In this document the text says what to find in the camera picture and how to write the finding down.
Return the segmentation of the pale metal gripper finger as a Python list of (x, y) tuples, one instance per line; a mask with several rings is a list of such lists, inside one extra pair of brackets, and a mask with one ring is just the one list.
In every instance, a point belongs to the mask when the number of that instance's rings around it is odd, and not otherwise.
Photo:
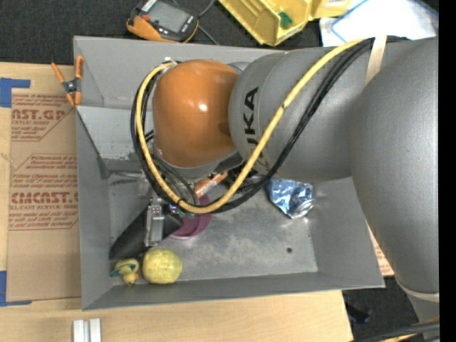
[(161, 205), (149, 205), (146, 211), (144, 244), (153, 247), (163, 239), (165, 215)]

